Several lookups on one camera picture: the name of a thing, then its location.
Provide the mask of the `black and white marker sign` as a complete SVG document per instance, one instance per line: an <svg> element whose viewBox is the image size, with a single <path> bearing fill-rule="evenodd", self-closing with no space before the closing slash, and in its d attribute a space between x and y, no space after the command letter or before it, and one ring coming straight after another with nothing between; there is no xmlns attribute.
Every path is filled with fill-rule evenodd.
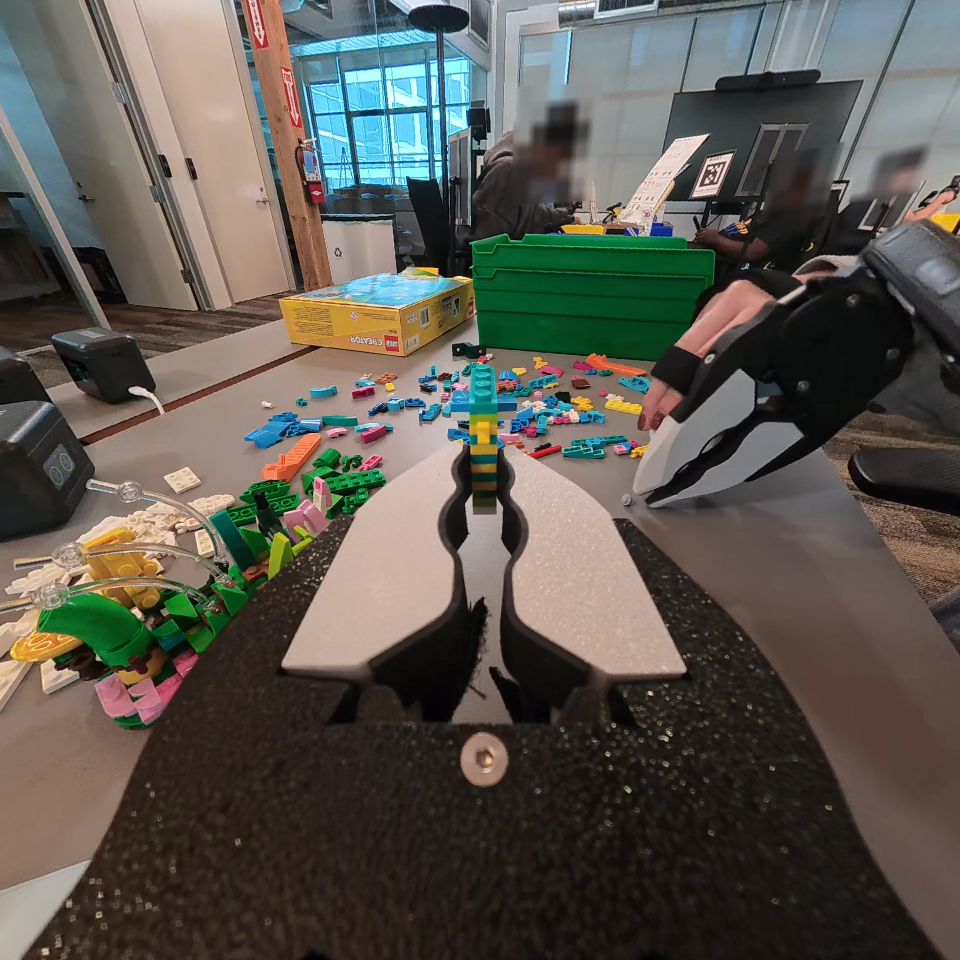
<svg viewBox="0 0 960 960"><path fill-rule="evenodd" d="M713 200L719 197L737 150L724 150L707 155L689 191L690 201Z"/></svg>

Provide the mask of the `white paper board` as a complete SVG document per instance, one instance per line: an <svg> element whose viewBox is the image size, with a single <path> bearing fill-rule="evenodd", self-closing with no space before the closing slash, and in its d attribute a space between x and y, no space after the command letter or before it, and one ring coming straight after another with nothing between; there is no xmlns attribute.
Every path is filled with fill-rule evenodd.
<svg viewBox="0 0 960 960"><path fill-rule="evenodd" d="M709 137L705 133L674 139L621 210L619 223L638 230L639 235L649 235L655 214L678 175Z"/></svg>

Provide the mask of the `green plastic storage bin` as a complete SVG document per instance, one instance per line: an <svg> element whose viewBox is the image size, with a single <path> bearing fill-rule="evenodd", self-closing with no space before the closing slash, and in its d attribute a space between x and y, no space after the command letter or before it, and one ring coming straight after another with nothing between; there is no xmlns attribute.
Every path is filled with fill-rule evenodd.
<svg viewBox="0 0 960 960"><path fill-rule="evenodd" d="M714 284L714 252L680 237L500 234L472 244L481 344L660 359Z"/></svg>

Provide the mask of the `person's right hand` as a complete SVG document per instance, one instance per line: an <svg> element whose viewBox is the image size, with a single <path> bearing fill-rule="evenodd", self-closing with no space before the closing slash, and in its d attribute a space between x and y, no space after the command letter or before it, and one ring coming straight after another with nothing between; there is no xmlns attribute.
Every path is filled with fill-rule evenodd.
<svg viewBox="0 0 960 960"><path fill-rule="evenodd" d="M745 324L763 306L799 287L797 277L777 270L739 270L731 279L704 292L690 329L668 347L651 370L651 385L642 402L638 428L653 431L688 393L701 359L728 329Z"/></svg>

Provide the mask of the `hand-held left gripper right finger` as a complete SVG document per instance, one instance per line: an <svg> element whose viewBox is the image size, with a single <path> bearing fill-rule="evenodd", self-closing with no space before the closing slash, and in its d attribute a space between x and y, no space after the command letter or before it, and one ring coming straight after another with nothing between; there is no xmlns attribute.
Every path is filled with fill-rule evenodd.
<svg viewBox="0 0 960 960"><path fill-rule="evenodd" d="M522 685L616 685L687 667L614 518L515 448L501 459L503 661Z"/></svg>

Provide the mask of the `scattered loose toy bricks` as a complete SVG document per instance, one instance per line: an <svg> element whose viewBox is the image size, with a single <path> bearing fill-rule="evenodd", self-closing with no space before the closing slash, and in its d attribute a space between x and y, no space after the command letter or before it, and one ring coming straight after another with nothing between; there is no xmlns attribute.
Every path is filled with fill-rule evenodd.
<svg viewBox="0 0 960 960"><path fill-rule="evenodd" d="M311 416L304 397L296 399L296 411L270 415L262 426L246 434L245 441L258 450L282 446L272 463L305 434L319 433L321 444L290 481L261 479L251 484L241 495L245 505L231 513L234 522L252 524L254 510L264 502L294 538L306 538L307 530L322 529L323 522L313 519L315 514L326 522L339 515L354 514L369 501L373 491L387 483L378 446L393 435L395 420L405 411L415 413L420 426L450 419L448 442L461 445L452 434L456 427L467 424L457 422L451 405L464 403L470 409L471 374L477 362L491 366L496 373L499 440L503 444L499 453L512 448L535 460L562 457L587 462L602 461L608 454L639 460L646 453L647 444L621 433L571 437L559 434L569 426L606 426L607 413L642 412L642 405L626 402L623 396L605 388L597 394L604 411L594 406L590 395L583 394L582 390L594 387L592 377L610 378L620 372L619 367L603 366L599 357L576 361L574 377L569 382L573 391L569 392L560 390L563 370L549 366L542 357L533 358L533 376L526 378L526 368L498 370L485 354L448 371L431 366L429 373L417 380L418 392L410 396L398 392L398 378L393 374L358 380L350 396L355 402L372 402L365 421L347 414Z"/></svg>

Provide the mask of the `person's right forearm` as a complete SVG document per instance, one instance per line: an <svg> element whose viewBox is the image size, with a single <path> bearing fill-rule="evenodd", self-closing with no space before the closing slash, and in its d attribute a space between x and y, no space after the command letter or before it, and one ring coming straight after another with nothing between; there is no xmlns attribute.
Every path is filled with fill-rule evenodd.
<svg viewBox="0 0 960 960"><path fill-rule="evenodd" d="M792 276L801 283L810 283L836 274L846 276L860 265L859 255L819 255L801 264Z"/></svg>

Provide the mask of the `black video bar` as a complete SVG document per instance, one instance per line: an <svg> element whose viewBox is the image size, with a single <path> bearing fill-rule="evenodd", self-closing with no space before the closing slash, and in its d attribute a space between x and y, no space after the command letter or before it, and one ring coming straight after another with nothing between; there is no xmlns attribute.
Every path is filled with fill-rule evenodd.
<svg viewBox="0 0 960 960"><path fill-rule="evenodd" d="M816 85L821 76L821 71L816 68L725 76L716 79L714 90L722 93L733 93L738 91L762 92L799 89Z"/></svg>

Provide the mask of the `yellow toy box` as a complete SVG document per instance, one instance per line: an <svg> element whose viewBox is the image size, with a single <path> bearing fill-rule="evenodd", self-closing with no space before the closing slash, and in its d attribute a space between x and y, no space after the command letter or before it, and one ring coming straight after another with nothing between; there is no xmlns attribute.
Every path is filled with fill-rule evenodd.
<svg viewBox="0 0 960 960"><path fill-rule="evenodd" d="M475 316L474 282L378 273L279 301L292 344L405 357Z"/></svg>

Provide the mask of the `black power station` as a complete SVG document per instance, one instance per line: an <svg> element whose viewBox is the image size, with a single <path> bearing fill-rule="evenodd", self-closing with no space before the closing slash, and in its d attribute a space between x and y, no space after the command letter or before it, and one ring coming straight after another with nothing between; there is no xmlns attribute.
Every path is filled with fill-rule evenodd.
<svg viewBox="0 0 960 960"><path fill-rule="evenodd" d="M95 400L118 404L157 390L131 334L90 327L55 333L51 343L78 389Z"/></svg>

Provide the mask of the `white recycling cabinet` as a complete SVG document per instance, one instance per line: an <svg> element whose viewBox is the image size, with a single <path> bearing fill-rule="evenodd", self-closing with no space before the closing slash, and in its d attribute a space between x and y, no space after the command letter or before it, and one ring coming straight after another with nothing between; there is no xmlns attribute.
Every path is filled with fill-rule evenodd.
<svg viewBox="0 0 960 960"><path fill-rule="evenodd" d="M321 215L332 284L398 272L393 215Z"/></svg>

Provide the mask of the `green brick tree model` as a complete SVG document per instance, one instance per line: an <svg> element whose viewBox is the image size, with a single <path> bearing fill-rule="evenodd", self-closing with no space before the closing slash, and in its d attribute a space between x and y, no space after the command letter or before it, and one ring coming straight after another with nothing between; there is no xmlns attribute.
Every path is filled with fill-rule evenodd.
<svg viewBox="0 0 960 960"><path fill-rule="evenodd" d="M255 593L323 532L343 507L327 480L300 499L283 481L183 502L135 482L89 481L144 508L109 517L8 589L23 608L2 625L2 698L28 666L43 688L90 682L102 711L123 729L155 724L199 655Z"/></svg>

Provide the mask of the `white open door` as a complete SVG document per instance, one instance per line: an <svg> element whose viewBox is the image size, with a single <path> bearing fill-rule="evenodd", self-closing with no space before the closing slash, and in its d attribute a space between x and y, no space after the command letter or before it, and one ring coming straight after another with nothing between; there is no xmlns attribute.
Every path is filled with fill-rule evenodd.
<svg viewBox="0 0 960 960"><path fill-rule="evenodd" d="M126 300L196 310L86 4L19 2L8 28L19 32L24 70Z"/></svg>

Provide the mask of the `red fire extinguisher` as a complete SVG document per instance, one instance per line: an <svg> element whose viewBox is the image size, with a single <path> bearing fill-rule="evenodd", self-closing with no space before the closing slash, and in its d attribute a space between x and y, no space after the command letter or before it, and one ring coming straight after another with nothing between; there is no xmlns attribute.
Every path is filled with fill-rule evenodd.
<svg viewBox="0 0 960 960"><path fill-rule="evenodd" d="M315 141L298 139L294 156L301 182L310 202L318 206L324 205L327 201L324 168Z"/></svg>

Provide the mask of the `striped toy brick tower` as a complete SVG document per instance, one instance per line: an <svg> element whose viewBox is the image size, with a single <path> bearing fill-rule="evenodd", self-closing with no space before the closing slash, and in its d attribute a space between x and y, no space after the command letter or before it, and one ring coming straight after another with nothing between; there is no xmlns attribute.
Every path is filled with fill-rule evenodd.
<svg viewBox="0 0 960 960"><path fill-rule="evenodd" d="M451 405L451 413L460 425L452 434L467 452L468 479L475 514L495 514L498 510L498 463L500 414L491 404L481 404L479 412L465 403Z"/></svg>

